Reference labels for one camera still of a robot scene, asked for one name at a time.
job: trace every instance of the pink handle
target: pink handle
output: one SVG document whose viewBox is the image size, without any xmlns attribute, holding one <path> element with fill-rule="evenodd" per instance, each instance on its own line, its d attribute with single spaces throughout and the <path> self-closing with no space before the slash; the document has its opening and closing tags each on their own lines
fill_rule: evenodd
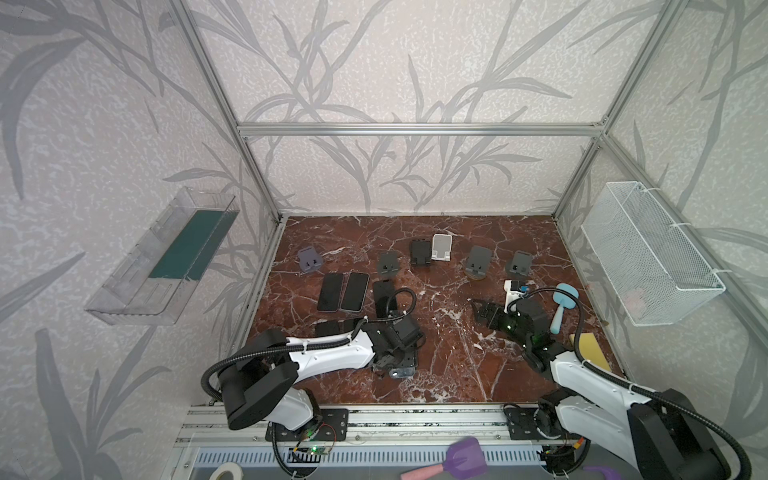
<svg viewBox="0 0 768 480">
<path fill-rule="evenodd" d="M 427 478 L 434 477 L 438 473 L 442 473 L 442 463 L 406 472 L 400 475 L 400 480 L 426 480 Z"/>
</svg>

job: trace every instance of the yellow block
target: yellow block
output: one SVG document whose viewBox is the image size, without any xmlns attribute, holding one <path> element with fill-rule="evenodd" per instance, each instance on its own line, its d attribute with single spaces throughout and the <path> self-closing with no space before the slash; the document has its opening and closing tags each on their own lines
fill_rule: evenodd
<svg viewBox="0 0 768 480">
<path fill-rule="evenodd" d="M 574 342 L 574 335 L 571 334 L 571 343 Z M 611 371 L 611 367 L 608 366 L 608 361 L 605 359 L 605 355 L 603 355 L 603 350 L 600 348 L 600 345 L 598 344 L 598 339 L 595 338 L 594 333 L 582 333 L 581 337 L 579 338 L 579 351 L 581 352 L 581 355 L 587 359 L 591 360 L 593 364 L 596 366 L 599 366 L 603 370 L 607 370 L 608 372 Z"/>
</svg>

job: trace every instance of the purple spatula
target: purple spatula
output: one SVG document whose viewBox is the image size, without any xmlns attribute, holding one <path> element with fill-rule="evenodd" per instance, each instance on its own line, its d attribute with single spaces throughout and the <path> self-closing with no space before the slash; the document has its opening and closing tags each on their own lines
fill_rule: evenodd
<svg viewBox="0 0 768 480">
<path fill-rule="evenodd" d="M 485 464 L 480 442 L 475 437 L 469 437 L 449 446 L 443 463 L 404 473 L 400 475 L 400 480 L 426 480 L 440 472 L 448 472 L 453 478 L 466 480 L 487 471 L 488 466 Z"/>
</svg>

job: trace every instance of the roll of tape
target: roll of tape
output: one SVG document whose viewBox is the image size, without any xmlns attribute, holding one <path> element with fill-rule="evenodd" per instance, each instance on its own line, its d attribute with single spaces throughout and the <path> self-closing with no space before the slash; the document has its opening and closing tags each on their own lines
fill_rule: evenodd
<svg viewBox="0 0 768 480">
<path fill-rule="evenodd" d="M 235 462 L 221 464 L 210 476 L 209 480 L 221 480 L 225 473 L 231 473 L 233 480 L 243 480 L 243 469 Z"/>
</svg>

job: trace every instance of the wallpaper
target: wallpaper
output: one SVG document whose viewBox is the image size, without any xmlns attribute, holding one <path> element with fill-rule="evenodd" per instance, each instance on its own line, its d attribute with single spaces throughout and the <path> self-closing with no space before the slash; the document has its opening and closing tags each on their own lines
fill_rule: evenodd
<svg viewBox="0 0 768 480">
<path fill-rule="evenodd" d="M 163 2 L 0 3 L 0 478 L 157 478 L 274 229 Z M 235 224 L 174 326 L 84 311 L 182 186 Z"/>
<path fill-rule="evenodd" d="M 611 134 L 768 307 L 766 7 L 687 8 Z"/>
<path fill-rule="evenodd" d="M 588 142 L 271 137 L 251 149 L 281 210 L 293 214 L 510 215 L 551 214 Z"/>
<path fill-rule="evenodd" d="M 722 425 L 750 455 L 753 470 L 768 471 L 768 356 L 722 297 L 674 325 L 632 324 L 608 282 L 581 224 L 608 181 L 627 179 L 600 153 L 558 218 L 571 258 L 587 285 L 622 367 L 634 382 L 684 393 L 702 415 Z M 737 468 L 728 447 L 724 455 Z"/>
<path fill-rule="evenodd" d="M 599 121 L 663 3 L 189 2 L 240 122 Z M 550 214 L 586 144 L 249 140 L 292 214 Z"/>
</svg>

